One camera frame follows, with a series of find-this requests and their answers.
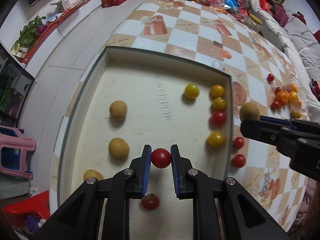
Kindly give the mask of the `yellow cherry tomato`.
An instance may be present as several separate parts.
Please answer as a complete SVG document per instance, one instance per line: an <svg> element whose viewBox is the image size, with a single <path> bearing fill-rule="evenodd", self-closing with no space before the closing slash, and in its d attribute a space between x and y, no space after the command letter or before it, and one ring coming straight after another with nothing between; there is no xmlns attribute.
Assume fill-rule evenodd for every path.
<svg viewBox="0 0 320 240"><path fill-rule="evenodd" d="M222 97L217 97L212 102L212 109L214 111L225 111L227 102Z"/></svg>
<svg viewBox="0 0 320 240"><path fill-rule="evenodd" d="M210 89L210 97L212 99L215 98L223 98L225 95L225 88L222 85L214 85L211 89Z"/></svg>

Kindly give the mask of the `red cherry tomato with stem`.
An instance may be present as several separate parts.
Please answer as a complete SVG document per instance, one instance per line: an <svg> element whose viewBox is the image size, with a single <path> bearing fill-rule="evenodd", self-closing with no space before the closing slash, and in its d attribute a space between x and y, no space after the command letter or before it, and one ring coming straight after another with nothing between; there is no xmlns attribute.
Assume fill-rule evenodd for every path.
<svg viewBox="0 0 320 240"><path fill-rule="evenodd" d="M141 201L142 207L147 211L153 211L160 206L160 199L157 195L151 193L144 196Z"/></svg>

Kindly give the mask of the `yellow-green cherry tomato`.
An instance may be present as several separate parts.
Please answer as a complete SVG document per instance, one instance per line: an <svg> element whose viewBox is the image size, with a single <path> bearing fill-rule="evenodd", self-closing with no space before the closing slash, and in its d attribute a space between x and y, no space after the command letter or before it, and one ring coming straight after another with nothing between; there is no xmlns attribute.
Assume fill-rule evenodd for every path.
<svg viewBox="0 0 320 240"><path fill-rule="evenodd" d="M188 99L196 99L199 96L199 88L194 83L190 83L185 87L184 96Z"/></svg>

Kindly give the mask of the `tan longan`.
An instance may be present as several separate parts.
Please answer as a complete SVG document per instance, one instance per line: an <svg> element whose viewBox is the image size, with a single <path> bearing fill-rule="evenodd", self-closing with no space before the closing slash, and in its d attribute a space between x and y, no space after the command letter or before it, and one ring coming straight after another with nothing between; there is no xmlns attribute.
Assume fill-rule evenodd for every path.
<svg viewBox="0 0 320 240"><path fill-rule="evenodd" d="M114 101L109 107L110 115L114 120L122 121L126 118L127 105L121 100Z"/></svg>
<svg viewBox="0 0 320 240"><path fill-rule="evenodd" d="M255 103L247 102L240 108L239 116L241 122L247 119L259 121L260 111Z"/></svg>
<svg viewBox="0 0 320 240"><path fill-rule="evenodd" d="M129 155L129 145L122 138L113 138L108 145L109 154L111 157L124 160Z"/></svg>

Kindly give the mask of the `small yellow tomato right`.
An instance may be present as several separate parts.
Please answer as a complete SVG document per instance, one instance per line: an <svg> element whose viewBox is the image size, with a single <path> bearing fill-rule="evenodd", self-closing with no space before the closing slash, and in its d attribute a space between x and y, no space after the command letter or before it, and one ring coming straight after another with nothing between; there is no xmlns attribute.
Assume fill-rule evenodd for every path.
<svg viewBox="0 0 320 240"><path fill-rule="evenodd" d="M300 119L302 117L302 114L297 110L292 110L290 113L291 119Z"/></svg>

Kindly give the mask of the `red cherry tomato edge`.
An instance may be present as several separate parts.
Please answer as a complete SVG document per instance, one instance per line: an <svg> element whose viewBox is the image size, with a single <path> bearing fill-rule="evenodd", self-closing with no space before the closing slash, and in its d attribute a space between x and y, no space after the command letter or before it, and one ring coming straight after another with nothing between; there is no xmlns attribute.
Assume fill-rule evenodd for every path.
<svg viewBox="0 0 320 240"><path fill-rule="evenodd" d="M244 138L243 137L236 137L233 140L233 147L236 148L237 150L241 149L244 146Z"/></svg>

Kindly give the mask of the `clear glass fruit bowl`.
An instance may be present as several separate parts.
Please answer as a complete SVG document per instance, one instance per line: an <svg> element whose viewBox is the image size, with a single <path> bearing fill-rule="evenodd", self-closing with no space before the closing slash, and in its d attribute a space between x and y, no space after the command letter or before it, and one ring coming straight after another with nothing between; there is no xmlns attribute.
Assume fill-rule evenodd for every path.
<svg viewBox="0 0 320 240"><path fill-rule="evenodd" d="M295 83L288 83L284 86L284 92L287 94L290 106L302 113L307 112L306 97L304 92L300 91Z"/></svg>

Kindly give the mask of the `orange mandarin front left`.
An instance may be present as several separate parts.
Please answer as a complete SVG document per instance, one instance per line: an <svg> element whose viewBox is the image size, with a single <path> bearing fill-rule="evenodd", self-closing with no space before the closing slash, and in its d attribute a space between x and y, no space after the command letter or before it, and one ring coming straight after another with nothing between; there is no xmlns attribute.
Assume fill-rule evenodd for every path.
<svg viewBox="0 0 320 240"><path fill-rule="evenodd" d="M279 91L276 93L275 100L285 106L290 103L290 94L285 90Z"/></svg>

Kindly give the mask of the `dark green-brown cherry tomato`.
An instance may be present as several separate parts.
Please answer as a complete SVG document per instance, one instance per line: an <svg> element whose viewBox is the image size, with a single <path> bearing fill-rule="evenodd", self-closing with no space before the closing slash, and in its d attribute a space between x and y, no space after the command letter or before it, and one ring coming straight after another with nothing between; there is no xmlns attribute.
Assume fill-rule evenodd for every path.
<svg viewBox="0 0 320 240"><path fill-rule="evenodd" d="M274 91L275 94L279 93L282 91L282 88L281 87L277 87Z"/></svg>

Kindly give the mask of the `pink blanket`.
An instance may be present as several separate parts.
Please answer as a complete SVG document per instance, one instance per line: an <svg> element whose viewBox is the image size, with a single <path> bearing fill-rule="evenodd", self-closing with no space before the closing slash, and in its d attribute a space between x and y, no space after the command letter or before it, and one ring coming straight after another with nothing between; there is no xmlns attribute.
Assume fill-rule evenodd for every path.
<svg viewBox="0 0 320 240"><path fill-rule="evenodd" d="M297 221L298 223L300 223L305 215L306 215L306 212L308 210L308 207L311 203L311 198L313 197L313 194L314 194L314 191L316 189L316 186L317 186L318 182L309 178L308 179L308 182L307 182L307 185L306 185L306 191L305 191L305 194L304 194L304 197L303 197L303 201L301 203L301 206L300 206L300 209L297 213Z"/></svg>

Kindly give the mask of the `red plastic stool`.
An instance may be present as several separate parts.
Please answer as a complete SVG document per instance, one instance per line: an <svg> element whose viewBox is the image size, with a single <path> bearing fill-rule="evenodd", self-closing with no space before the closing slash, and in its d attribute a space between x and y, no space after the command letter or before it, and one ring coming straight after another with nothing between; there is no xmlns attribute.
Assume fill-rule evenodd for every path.
<svg viewBox="0 0 320 240"><path fill-rule="evenodd" d="M41 192L26 200L10 204L2 208L8 222L16 227L25 227L27 216L38 219L48 219L49 211L49 191Z"/></svg>

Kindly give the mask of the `white grey sofa cushion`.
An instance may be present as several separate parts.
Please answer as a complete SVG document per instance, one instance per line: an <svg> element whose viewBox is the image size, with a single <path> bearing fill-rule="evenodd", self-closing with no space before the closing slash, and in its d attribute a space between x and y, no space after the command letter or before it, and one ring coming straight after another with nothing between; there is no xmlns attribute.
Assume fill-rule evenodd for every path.
<svg viewBox="0 0 320 240"><path fill-rule="evenodd" d="M262 21L263 37L290 59L306 94L310 120L319 121L319 42L297 17L289 16L284 27L260 7L259 0L249 0L250 12Z"/></svg>

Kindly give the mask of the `pink plastic stool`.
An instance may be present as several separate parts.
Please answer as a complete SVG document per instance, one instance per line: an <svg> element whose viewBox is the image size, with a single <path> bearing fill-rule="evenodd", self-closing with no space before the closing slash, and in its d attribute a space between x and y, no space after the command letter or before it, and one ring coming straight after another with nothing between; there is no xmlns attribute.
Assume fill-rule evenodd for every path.
<svg viewBox="0 0 320 240"><path fill-rule="evenodd" d="M32 180L27 155L35 152L36 141L23 133L21 128L1 126L1 174Z"/></svg>

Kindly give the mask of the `shallow cardboard box tray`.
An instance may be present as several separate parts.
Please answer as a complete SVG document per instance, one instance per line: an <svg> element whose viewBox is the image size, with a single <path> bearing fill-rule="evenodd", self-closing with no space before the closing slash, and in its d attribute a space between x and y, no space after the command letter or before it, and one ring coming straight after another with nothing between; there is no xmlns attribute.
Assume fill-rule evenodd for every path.
<svg viewBox="0 0 320 240"><path fill-rule="evenodd" d="M185 87L199 88L196 99L184 96ZM212 148L210 89L225 88L227 121L219 130L226 141ZM126 118L114 120L111 103L127 105ZM155 51L108 46L98 56L80 89L61 148L57 203L62 204L92 168L111 176L138 157L143 146L178 146L180 154L208 176L227 175L233 139L232 78L195 61ZM129 155L118 160L109 154L113 138L129 145Z"/></svg>

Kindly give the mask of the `potted green plant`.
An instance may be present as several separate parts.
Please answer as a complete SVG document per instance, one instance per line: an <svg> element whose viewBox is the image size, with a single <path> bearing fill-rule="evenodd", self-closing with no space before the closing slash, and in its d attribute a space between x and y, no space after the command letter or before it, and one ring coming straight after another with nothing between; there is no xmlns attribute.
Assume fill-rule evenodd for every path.
<svg viewBox="0 0 320 240"><path fill-rule="evenodd" d="M37 15L33 20L29 21L29 23L20 31L20 36L17 42L20 45L26 45L28 48L33 47L40 34L46 28L46 25L42 22L45 19L46 16Z"/></svg>

